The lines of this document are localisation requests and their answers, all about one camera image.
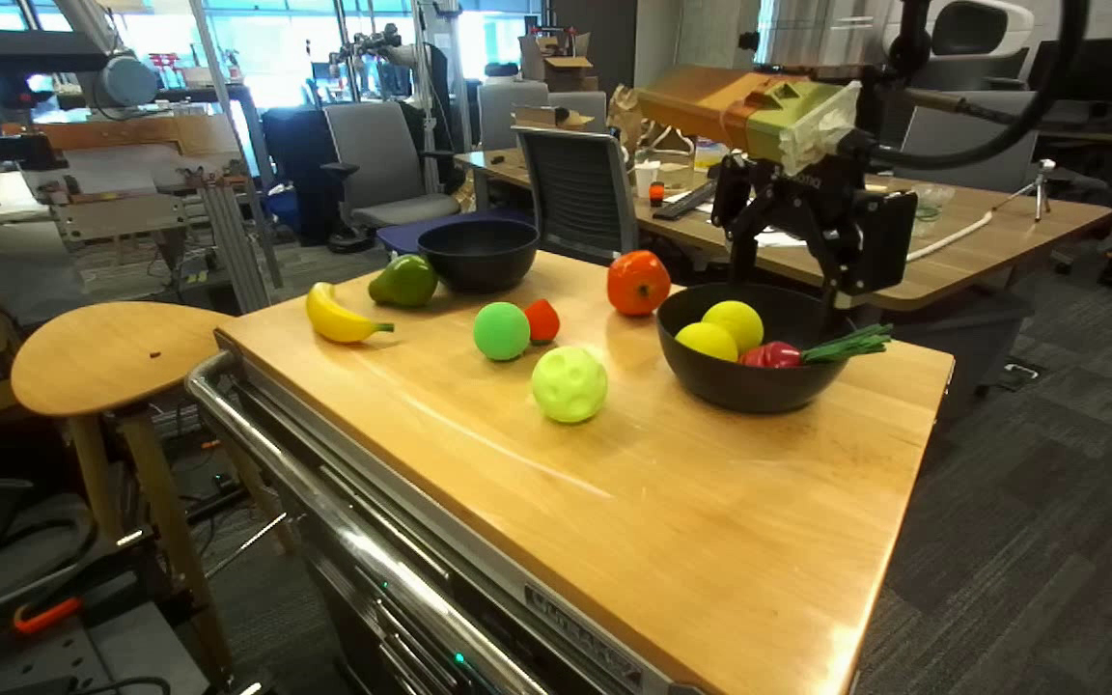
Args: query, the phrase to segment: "round stool seat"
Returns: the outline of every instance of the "round stool seat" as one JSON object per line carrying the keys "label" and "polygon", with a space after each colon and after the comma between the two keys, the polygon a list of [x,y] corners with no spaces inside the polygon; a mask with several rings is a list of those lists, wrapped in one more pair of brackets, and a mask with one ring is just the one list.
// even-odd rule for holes
{"label": "round stool seat", "polygon": [[215,356],[214,328],[224,314],[106,299],[53,318],[25,341],[10,390],[44,418],[85,418],[143,400],[179,384]]}

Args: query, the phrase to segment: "wooden stool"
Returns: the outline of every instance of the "wooden stool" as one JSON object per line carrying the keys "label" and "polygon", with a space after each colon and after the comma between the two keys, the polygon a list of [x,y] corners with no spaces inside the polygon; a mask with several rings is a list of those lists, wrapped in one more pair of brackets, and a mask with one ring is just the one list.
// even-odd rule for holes
{"label": "wooden stool", "polygon": [[[197,660],[214,678],[231,671],[231,655],[146,396],[180,384],[189,369],[215,356],[214,328],[219,320],[229,318],[189,306],[106,299],[44,323],[10,363],[19,405],[67,423],[106,538],[122,538],[99,441],[99,418],[117,413],[117,429],[134,460],[139,496],[170,561],[170,579],[197,603]],[[240,455],[231,455],[231,462],[254,504],[273,514],[260,472]]]}

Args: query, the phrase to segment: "black bowl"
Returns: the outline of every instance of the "black bowl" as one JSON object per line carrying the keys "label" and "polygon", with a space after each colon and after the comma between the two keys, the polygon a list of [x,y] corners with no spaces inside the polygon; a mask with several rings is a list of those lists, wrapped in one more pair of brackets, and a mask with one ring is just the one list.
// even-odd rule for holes
{"label": "black bowl", "polygon": [[532,261],[542,235],[532,224],[507,217],[467,217],[440,224],[418,240],[451,292],[503,292],[515,289]]}
{"label": "black bowl", "polygon": [[744,363],[705,357],[685,343],[676,332],[685,323],[702,320],[714,299],[744,299],[763,320],[763,341],[788,341],[797,348],[814,348],[846,332],[842,318],[825,318],[824,299],[811,292],[780,289],[780,284],[695,284],[673,292],[662,306],[662,343],[664,357],[676,369],[676,381],[720,405],[736,413],[788,413],[811,405],[842,369],[842,363],[803,363],[790,369],[762,369]]}

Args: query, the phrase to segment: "wooden table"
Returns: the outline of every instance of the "wooden table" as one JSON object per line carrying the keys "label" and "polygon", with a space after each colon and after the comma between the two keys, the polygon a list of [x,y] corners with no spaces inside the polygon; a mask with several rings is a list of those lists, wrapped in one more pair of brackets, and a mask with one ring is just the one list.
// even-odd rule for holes
{"label": "wooden table", "polygon": [[398,314],[367,281],[340,296],[395,320],[391,341],[321,343],[300,296],[224,341],[664,671],[702,691],[850,682],[949,356],[891,343],[803,413],[726,413],[681,390],[653,320],[615,318],[601,267],[537,254],[507,296],[547,296],[561,343],[612,369],[606,408],[568,429],[528,400],[542,348],[476,351],[487,296]]}
{"label": "wooden table", "polygon": [[[487,181],[528,190],[523,150],[473,150],[460,160],[473,167]],[[959,186],[933,186],[933,190],[945,191],[945,204],[944,204],[937,220],[917,227],[917,240],[911,240],[917,251],[955,235],[959,227],[981,220],[998,202],[1003,202],[1003,191],[987,191],[987,190],[959,190]],[[1049,217],[1041,224],[1034,224],[1030,202],[1013,202],[976,235],[949,244],[937,254],[906,261],[902,281],[874,292],[874,306],[887,307],[887,314],[927,307],[927,306],[933,306],[933,299],[998,275],[998,269],[1007,269],[1007,267],[1025,261],[1026,254],[1048,251],[1059,240],[1081,235],[1104,220],[1110,220],[1110,207],[1102,207],[1102,204],[1056,202]],[[726,251],[726,231],[714,227],[705,220],[705,211],[691,211],[681,220],[653,220],[650,204],[636,202],[636,224],[644,231],[673,235],[681,244],[695,244],[695,248],[714,251],[714,254]],[[785,275],[785,276],[797,276],[797,281],[807,281],[807,284],[824,281],[814,254],[803,248],[763,248],[756,254],[756,267]]]}

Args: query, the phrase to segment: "tomato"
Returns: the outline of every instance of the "tomato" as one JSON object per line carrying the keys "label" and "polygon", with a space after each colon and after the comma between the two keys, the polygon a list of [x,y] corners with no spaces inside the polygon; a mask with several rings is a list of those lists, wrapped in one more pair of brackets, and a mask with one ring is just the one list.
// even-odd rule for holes
{"label": "tomato", "polygon": [[664,181],[653,181],[653,186],[644,190],[644,202],[650,202],[653,207],[662,207],[662,204],[669,202],[669,186],[664,186]]}
{"label": "tomato", "polygon": [[788,341],[763,341],[756,348],[751,348],[743,356],[744,368],[762,368],[762,369],[797,369],[803,357],[798,357],[798,348],[788,343]]}
{"label": "tomato", "polygon": [[606,299],[621,318],[650,318],[673,292],[673,275],[653,251],[627,251],[606,267]]}
{"label": "tomato", "polygon": [[528,320],[528,343],[554,343],[561,332],[561,314],[545,296],[524,306],[524,320]]}

